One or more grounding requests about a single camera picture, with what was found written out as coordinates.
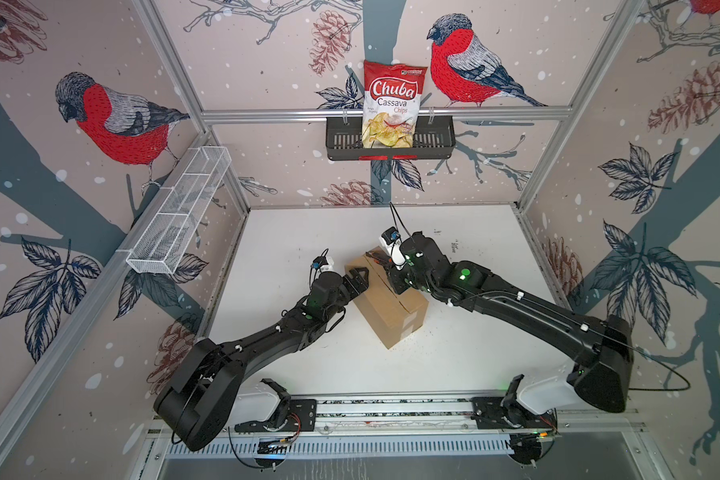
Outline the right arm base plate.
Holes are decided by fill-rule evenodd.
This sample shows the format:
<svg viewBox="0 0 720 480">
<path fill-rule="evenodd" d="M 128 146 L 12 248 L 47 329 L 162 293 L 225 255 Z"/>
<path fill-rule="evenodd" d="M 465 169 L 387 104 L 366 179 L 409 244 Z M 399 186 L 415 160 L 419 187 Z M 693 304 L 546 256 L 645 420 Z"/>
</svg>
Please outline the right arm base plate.
<svg viewBox="0 0 720 480">
<path fill-rule="evenodd" d="M 500 397 L 473 397 L 470 404 L 471 419 L 479 430 L 557 429 L 553 412 L 534 414 L 515 401 L 505 402 Z"/>
</svg>

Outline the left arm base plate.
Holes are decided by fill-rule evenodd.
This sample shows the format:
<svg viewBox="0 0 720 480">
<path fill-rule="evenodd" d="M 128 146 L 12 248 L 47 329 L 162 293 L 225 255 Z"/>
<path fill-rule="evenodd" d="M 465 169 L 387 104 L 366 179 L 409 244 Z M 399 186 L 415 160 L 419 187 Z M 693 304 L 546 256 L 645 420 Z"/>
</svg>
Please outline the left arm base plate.
<svg viewBox="0 0 720 480">
<path fill-rule="evenodd" d="M 316 414 L 317 401 L 314 399 L 281 400 L 268 418 L 236 424 L 234 432 L 238 434 L 312 432 L 315 429 Z"/>
</svg>

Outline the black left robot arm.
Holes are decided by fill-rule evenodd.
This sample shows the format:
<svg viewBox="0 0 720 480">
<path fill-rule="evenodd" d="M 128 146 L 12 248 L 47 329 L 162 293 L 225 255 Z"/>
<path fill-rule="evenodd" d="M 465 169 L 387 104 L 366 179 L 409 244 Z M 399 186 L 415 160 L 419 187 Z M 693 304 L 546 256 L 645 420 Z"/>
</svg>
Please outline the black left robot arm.
<svg viewBox="0 0 720 480">
<path fill-rule="evenodd" d="M 208 445 L 225 427 L 242 383 L 279 358 L 304 350 L 331 331 L 336 315 L 369 287 L 369 270 L 320 274 L 308 295 L 273 325 L 247 337 L 189 350 L 159 392 L 154 411 L 191 451 Z"/>
</svg>

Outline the brown cardboard express box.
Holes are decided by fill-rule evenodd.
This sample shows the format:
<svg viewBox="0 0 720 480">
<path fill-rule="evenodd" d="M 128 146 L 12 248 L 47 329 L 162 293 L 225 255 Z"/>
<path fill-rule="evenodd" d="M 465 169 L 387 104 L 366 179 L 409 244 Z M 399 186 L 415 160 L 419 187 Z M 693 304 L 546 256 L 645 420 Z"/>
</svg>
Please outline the brown cardboard express box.
<svg viewBox="0 0 720 480">
<path fill-rule="evenodd" d="M 395 294 L 388 283 L 387 268 L 376 264 L 365 253 L 346 265 L 346 270 L 369 269 L 369 288 L 354 303 L 382 344 L 392 349 L 423 326 L 429 302 L 415 289 Z"/>
</svg>

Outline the red black utility knife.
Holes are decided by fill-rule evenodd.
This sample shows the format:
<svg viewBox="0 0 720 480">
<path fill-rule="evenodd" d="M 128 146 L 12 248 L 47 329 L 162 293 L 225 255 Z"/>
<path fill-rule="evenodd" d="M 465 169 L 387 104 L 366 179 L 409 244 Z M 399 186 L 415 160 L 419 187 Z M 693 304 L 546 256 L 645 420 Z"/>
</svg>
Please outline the red black utility knife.
<svg viewBox="0 0 720 480">
<path fill-rule="evenodd" d="M 382 266 L 383 268 L 388 268 L 390 265 L 394 265 L 391 258 L 386 253 L 380 250 L 367 251 L 365 253 L 365 256 L 373 260 L 376 264 Z"/>
</svg>

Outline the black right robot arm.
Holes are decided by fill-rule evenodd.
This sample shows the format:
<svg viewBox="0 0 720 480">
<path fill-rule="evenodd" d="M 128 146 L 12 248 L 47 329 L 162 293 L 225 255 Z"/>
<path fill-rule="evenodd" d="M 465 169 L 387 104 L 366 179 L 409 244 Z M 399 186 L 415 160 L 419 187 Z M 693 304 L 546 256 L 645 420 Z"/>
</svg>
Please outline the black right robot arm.
<svg viewBox="0 0 720 480">
<path fill-rule="evenodd" d="M 634 363 L 630 324 L 576 314 L 504 280 L 471 261 L 451 262 L 421 232 L 403 238 L 391 227 L 379 237 L 389 255 L 387 277 L 396 294 L 416 289 L 450 307 L 502 320 L 565 354 L 567 362 L 547 371 L 519 374 L 505 394 L 541 415 L 577 402 L 608 413 L 626 409 Z"/>
</svg>

